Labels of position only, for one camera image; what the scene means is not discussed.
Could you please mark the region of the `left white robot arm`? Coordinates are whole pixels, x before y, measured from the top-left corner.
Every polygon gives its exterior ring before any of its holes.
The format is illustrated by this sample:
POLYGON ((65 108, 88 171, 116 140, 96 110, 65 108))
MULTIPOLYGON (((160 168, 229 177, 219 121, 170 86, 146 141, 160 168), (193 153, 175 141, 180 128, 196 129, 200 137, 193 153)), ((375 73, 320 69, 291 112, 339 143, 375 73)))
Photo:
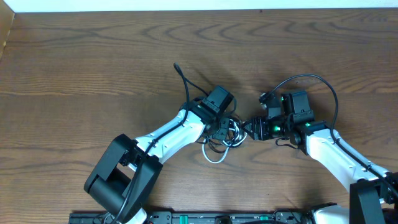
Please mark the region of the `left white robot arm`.
POLYGON ((226 134, 226 108, 234 100, 204 98, 184 104, 176 117, 145 136, 115 137, 87 178, 84 190, 113 223, 144 223, 144 204, 164 163, 200 138, 226 134))

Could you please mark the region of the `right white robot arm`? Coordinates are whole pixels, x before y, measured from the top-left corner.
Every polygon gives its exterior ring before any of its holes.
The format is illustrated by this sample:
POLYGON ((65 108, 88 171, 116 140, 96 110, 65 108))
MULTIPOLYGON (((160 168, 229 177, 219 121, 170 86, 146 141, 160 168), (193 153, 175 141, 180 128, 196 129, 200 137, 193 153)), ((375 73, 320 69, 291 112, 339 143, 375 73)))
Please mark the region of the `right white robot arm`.
POLYGON ((309 211, 304 223, 390 223, 383 203, 397 205, 397 174, 351 147, 326 121, 292 124, 282 116, 256 117, 243 129, 253 139, 288 139, 293 147, 322 164, 348 191, 349 207, 331 203, 309 211))

